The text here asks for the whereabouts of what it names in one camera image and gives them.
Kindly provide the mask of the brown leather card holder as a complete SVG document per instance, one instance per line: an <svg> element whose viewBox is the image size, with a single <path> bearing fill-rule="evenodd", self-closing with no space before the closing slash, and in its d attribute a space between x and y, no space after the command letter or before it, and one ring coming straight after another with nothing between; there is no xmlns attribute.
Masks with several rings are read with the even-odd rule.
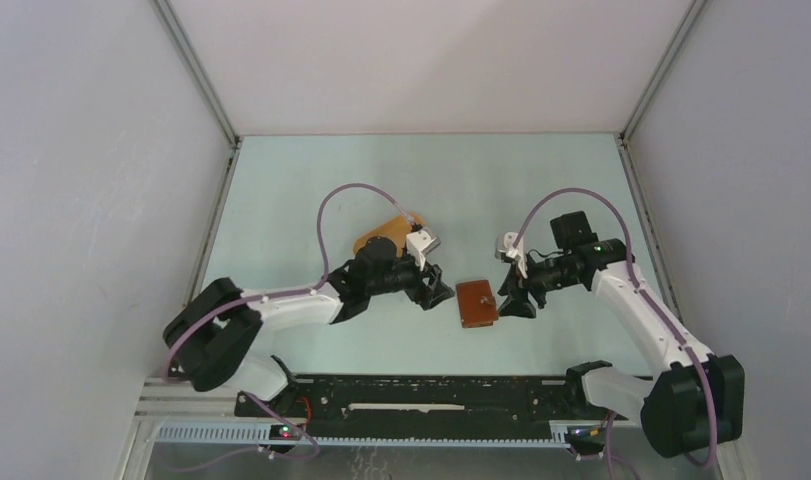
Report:
<svg viewBox="0 0 811 480"><path fill-rule="evenodd" d="M464 329L489 327L497 321L497 304L487 279L458 283L455 290Z"/></svg>

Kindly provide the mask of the orange plastic card tray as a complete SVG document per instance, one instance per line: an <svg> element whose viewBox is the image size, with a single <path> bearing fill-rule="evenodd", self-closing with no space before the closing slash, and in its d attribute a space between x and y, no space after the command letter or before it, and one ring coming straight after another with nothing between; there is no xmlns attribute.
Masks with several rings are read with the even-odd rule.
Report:
<svg viewBox="0 0 811 480"><path fill-rule="evenodd" d="M402 260L413 262L408 253L406 237L425 226L423 219L412 213L412 220L397 215L360 236L353 244L353 253L359 260Z"/></svg>

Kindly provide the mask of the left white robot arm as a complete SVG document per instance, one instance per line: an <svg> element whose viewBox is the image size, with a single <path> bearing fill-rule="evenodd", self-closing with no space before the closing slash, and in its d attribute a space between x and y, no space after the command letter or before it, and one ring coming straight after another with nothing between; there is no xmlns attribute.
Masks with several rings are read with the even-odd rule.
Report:
<svg viewBox="0 0 811 480"><path fill-rule="evenodd" d="M265 349L278 330L336 325L365 312L375 296L402 292L427 311L454 297L439 266L421 253L373 237L331 271L317 289L244 290L228 277L212 281L164 329L162 338L197 392L230 386L258 398L273 416L297 403L295 378Z"/></svg>

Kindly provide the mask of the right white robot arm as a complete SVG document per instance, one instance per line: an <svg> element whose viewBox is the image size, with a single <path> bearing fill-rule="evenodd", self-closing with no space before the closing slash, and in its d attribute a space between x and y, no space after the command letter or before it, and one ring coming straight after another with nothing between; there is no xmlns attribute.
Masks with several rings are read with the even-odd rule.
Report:
<svg viewBox="0 0 811 480"><path fill-rule="evenodd" d="M732 355L718 356L650 291L619 239L601 240L586 214L550 222L557 255L536 260L523 237L507 232L496 255L509 271L499 288L501 317L533 318L547 295L577 285L619 320L650 369L648 380L600 360L571 367L562 392L566 411L587 418L599 408L641 426L650 446L672 458L737 440L743 431L745 371Z"/></svg>

